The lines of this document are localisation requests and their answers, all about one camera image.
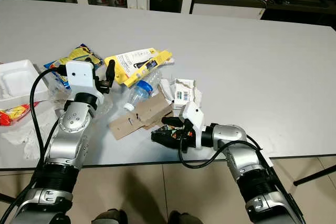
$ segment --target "tiled floor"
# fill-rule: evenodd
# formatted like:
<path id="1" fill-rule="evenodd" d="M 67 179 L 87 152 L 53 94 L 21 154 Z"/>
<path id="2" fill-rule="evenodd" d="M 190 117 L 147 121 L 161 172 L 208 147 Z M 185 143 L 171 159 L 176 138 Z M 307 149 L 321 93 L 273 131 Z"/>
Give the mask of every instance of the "tiled floor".
<path id="1" fill-rule="evenodd" d="M 336 173 L 294 187 L 293 180 L 336 164 L 336 157 L 278 159 L 275 169 L 306 222 L 336 223 Z M 0 192 L 16 195 L 31 174 L 0 173 Z M 189 212 L 205 224 L 250 223 L 244 201 L 225 162 L 191 170 L 180 164 L 86 168 L 74 189 L 72 223 L 90 223 L 109 208 L 122 208 L 129 223 L 166 223 L 172 210 Z M 0 214 L 7 205 L 0 203 Z"/>

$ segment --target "plastic bottle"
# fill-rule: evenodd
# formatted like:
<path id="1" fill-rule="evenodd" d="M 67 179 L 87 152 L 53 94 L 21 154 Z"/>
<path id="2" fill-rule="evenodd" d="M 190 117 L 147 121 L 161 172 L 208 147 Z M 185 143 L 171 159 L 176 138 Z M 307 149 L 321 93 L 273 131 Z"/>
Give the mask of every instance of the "plastic bottle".
<path id="1" fill-rule="evenodd" d="M 145 101 L 149 98 L 151 93 L 155 91 L 161 81 L 161 72 L 154 70 L 143 80 L 139 81 L 130 93 L 128 102 L 124 108 L 132 111 L 137 103 Z"/>

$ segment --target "white bottle cap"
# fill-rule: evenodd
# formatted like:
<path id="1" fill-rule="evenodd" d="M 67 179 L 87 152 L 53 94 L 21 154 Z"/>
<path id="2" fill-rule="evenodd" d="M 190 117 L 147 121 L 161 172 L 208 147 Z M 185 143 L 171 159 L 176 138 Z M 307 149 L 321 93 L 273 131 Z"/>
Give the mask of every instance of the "white bottle cap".
<path id="1" fill-rule="evenodd" d="M 127 110 L 129 110 L 129 111 L 134 110 L 134 106 L 131 103 L 126 103 L 124 105 L 124 108 L 127 109 Z"/>

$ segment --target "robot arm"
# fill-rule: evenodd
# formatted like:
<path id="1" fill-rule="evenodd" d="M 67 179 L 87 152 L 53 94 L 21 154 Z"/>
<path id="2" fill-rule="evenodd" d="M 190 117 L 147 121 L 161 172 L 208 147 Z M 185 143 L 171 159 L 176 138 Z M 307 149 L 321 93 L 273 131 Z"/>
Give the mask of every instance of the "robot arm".
<path id="1" fill-rule="evenodd" d="M 240 193 L 251 222 L 258 224 L 305 223 L 303 215 L 293 197 L 288 194 L 273 168 L 269 167 L 260 147 L 247 142 L 246 132 L 236 125 L 211 124 L 204 126 L 204 114 L 194 102 L 181 111 L 183 122 L 180 147 L 206 146 L 222 152 Z M 164 118 L 163 123 L 176 123 L 176 118 Z M 162 132 L 153 132 L 152 139 L 161 142 Z M 189 168 L 200 166 L 187 165 Z"/>
<path id="2" fill-rule="evenodd" d="M 114 61 L 110 61 L 106 81 L 96 77 L 89 61 L 68 62 L 66 74 L 70 100 L 58 120 L 44 165 L 36 173 L 36 183 L 19 205 L 13 224 L 70 223 L 65 214 L 72 206 L 72 190 L 88 152 L 92 119 L 103 103 L 102 93 L 112 87 Z"/>

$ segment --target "white table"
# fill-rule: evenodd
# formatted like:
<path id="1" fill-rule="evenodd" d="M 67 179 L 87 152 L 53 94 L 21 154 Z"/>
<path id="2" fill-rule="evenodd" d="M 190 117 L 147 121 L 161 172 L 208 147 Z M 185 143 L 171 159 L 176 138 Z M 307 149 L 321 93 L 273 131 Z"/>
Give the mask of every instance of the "white table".
<path id="1" fill-rule="evenodd" d="M 162 68 L 164 77 L 196 80 L 206 124 L 240 125 L 270 157 L 336 154 L 336 33 L 330 27 L 0 0 L 0 61 L 42 65 L 80 43 L 102 57 L 167 49 L 175 65 Z M 150 131 L 116 141 L 107 127 L 112 118 L 101 121 L 86 165 L 178 160 L 175 150 L 151 142 Z M 0 150 L 12 153 L 0 168 L 36 164 L 4 141 Z M 209 148 L 190 149 L 186 158 L 211 155 Z"/>

